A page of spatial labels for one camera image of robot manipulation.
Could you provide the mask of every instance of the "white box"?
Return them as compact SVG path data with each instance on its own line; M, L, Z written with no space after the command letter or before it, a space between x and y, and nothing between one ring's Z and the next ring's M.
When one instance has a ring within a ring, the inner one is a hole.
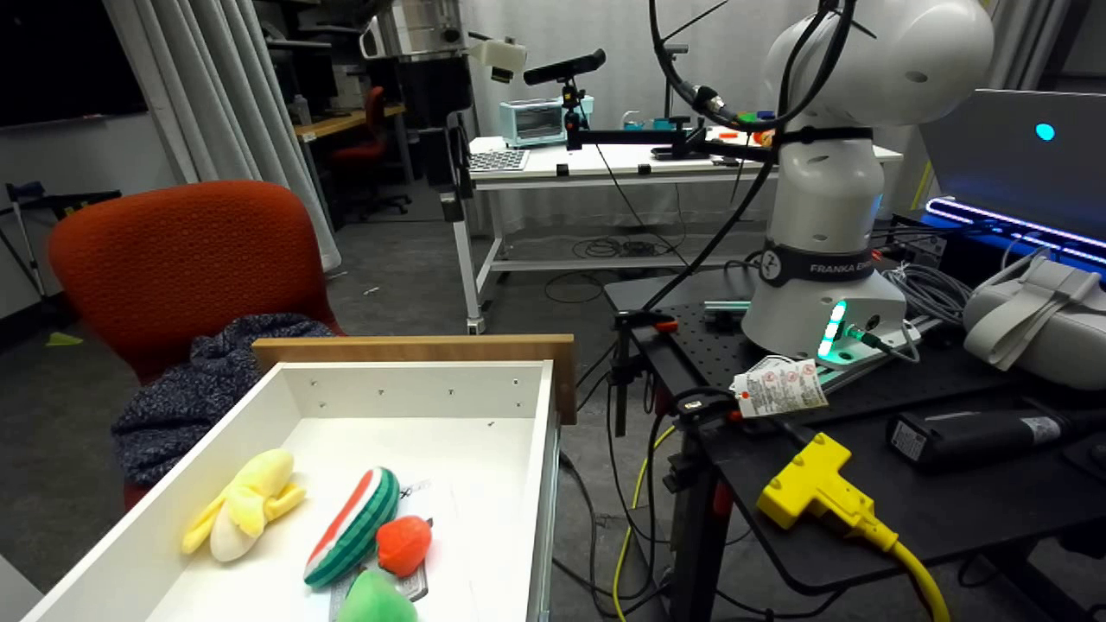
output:
M433 515L420 622L549 615L555 507L552 364L279 364L145 495L29 618L325 622L305 565L351 485L391 468ZM307 501L235 567L181 533L235 470L273 446Z

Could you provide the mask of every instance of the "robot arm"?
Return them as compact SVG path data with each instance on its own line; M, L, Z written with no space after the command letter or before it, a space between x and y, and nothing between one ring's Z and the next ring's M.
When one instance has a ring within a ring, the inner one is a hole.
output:
M820 83L838 19L825 15L806 35L792 81L788 56L807 26L788 27L769 56L769 91L798 102ZM821 91L782 132L894 127L957 106L986 81L993 20L976 0L858 0L853 30ZM742 333L768 354L820 356L853 324L868 337L903 337L905 299L868 262L886 173L871 140L783 143L762 262Z
M828 15L800 44L792 102L814 83L837 20L838 15ZM769 91L782 91L783 59L806 26L769 44ZM806 106L806 120L814 127L903 127L942 118L986 81L993 44L993 20L978 0L858 0L853 30L828 83Z

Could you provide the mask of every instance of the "yellow plug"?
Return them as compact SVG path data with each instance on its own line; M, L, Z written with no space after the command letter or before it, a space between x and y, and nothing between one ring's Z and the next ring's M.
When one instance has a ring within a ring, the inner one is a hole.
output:
M898 533L874 515L874 501L864 490L838 478L838 468L850 455L853 454L848 446L820 432L779 478L768 480L757 507L779 529L792 529L806 513L837 515L848 529L888 553L898 543Z

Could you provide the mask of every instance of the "yellow toy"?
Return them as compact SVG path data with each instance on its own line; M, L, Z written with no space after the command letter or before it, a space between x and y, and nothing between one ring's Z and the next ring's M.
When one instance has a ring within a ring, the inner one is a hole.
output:
M212 543L216 565L243 560L267 533L305 504L305 489L291 480L294 455L270 450L252 455L235 480L182 529L181 551L190 558Z

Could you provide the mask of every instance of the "orange chair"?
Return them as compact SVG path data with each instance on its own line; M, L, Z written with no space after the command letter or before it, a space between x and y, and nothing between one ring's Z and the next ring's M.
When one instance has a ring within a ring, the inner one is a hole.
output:
M388 134L383 104L388 104L383 87L371 87L365 91L365 132L364 132L364 140L329 154L333 173L337 173L345 179L360 179L360 185L371 186L371 199L360 201L360 203L365 203L360 210L360 220L373 207L396 207L402 215L409 215L409 203L410 203L409 193L380 199L380 167L391 155L391 134Z
M297 310L337 333L307 210L273 185L216 179L92 203L58 220L47 261L82 324L138 384L243 316Z

